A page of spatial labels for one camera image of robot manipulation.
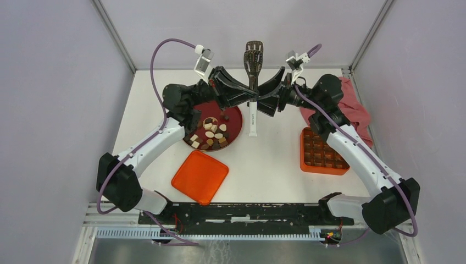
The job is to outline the metal serving tongs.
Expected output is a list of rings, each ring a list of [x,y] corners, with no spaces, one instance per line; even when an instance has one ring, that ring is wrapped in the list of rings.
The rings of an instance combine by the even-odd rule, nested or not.
[[[257,97],[258,77],[263,65],[263,42],[258,40],[248,41],[243,54],[243,63],[248,75],[249,89],[256,95],[248,103],[249,107],[249,136],[257,137]]]

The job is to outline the orange compartment chocolate box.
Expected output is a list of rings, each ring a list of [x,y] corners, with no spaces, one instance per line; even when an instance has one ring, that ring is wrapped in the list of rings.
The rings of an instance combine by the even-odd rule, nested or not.
[[[304,128],[299,138],[299,167],[306,173],[344,175],[350,166],[311,128]]]

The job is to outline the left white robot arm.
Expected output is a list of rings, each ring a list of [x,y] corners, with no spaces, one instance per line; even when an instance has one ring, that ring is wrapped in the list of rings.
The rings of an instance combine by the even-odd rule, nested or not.
[[[196,106],[215,102],[220,109],[235,107],[256,99],[258,91],[218,66],[193,85],[166,85],[157,97],[162,104],[162,121],[127,150],[118,155],[105,153],[100,157],[96,190],[98,203],[105,197],[115,209],[150,212],[159,224],[166,224],[173,216],[167,198],[143,188],[140,176],[164,151],[197,128],[201,111]]]

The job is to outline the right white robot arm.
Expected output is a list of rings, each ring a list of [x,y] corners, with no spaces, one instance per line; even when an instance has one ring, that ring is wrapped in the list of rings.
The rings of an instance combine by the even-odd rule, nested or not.
[[[343,98],[340,78],[325,74],[313,87],[299,85],[284,68],[267,82],[255,85],[259,110],[273,115],[287,105],[315,110],[309,126],[335,150],[364,184],[368,197],[333,193],[324,197],[318,219],[332,224],[339,217],[363,221],[376,234],[393,229],[407,237],[418,235],[415,218],[420,185],[414,178],[403,179],[389,168],[361,139],[340,111]]]

